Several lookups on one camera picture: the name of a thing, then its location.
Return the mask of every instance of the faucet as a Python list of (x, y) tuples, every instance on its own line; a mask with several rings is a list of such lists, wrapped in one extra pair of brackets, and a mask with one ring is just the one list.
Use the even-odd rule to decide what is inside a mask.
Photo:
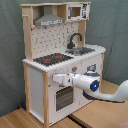
[(75, 35), (79, 35), (80, 36), (80, 41), (82, 41), (82, 35), (80, 33), (74, 33), (71, 38), (70, 38), (70, 43), (67, 45), (67, 49), (72, 49), (73, 47), (75, 47), (75, 44), (73, 44), (72, 39)]

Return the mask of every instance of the sink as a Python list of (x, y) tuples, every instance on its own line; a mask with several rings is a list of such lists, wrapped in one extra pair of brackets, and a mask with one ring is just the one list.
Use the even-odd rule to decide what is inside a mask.
[(75, 56), (80, 56), (80, 55), (88, 54), (88, 53), (94, 52), (94, 51), (95, 51), (94, 49), (87, 48), (87, 47), (77, 47), (77, 48), (73, 48), (73, 49), (68, 49), (65, 51), (65, 53), (72, 54)]

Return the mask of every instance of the oven window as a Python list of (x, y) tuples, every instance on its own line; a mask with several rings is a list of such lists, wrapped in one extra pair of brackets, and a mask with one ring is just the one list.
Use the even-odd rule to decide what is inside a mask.
[(56, 92), (56, 111), (73, 103), (73, 88), (67, 87)]
[(72, 17), (80, 16), (81, 7), (72, 7)]

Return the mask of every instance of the gray wall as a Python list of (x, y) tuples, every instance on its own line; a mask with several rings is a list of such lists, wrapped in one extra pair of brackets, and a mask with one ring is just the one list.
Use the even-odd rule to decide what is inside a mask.
[[(21, 101), (25, 101), (20, 4), (43, 2), (60, 0), (0, 0), (0, 116), (14, 111)], [(86, 43), (106, 48), (103, 78), (120, 84), (128, 79), (128, 1), (91, 2)]]

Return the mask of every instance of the cabinet door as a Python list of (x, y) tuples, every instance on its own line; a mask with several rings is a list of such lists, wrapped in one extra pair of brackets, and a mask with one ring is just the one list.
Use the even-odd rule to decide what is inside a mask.
[(82, 5), (83, 4), (67, 5), (67, 21), (82, 19)]

